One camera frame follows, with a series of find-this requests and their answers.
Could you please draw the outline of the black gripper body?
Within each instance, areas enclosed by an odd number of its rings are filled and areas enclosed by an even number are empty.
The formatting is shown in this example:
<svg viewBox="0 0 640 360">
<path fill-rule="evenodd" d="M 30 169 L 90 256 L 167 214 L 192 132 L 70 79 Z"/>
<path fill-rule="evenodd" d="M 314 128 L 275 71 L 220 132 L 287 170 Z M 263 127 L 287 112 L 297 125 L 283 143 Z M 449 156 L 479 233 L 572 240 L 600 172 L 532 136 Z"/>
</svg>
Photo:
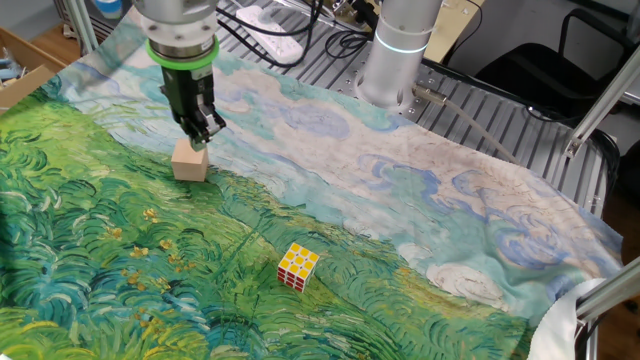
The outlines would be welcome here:
<svg viewBox="0 0 640 360">
<path fill-rule="evenodd" d="M 174 113 L 191 121 L 199 104 L 214 107 L 214 78 L 210 65 L 193 70 L 177 70 L 162 67 L 164 85 L 162 93 L 167 97 Z"/>
</svg>

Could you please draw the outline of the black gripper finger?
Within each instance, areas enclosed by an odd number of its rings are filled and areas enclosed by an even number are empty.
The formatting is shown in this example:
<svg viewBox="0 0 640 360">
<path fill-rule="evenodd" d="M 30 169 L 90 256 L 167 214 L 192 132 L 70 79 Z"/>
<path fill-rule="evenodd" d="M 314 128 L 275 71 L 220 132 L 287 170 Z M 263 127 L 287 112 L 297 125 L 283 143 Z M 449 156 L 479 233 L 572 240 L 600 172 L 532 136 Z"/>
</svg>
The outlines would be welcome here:
<svg viewBox="0 0 640 360">
<path fill-rule="evenodd" d="M 199 104 L 191 126 L 191 147 L 194 151 L 199 152 L 207 147 L 214 135 L 226 127 L 226 122 L 214 107 Z"/>
<path fill-rule="evenodd" d="M 183 132 L 189 137 L 190 140 L 195 140 L 197 137 L 197 129 L 193 126 L 191 120 L 180 114 L 174 113 L 173 118 L 175 122 L 181 127 Z"/>
</svg>

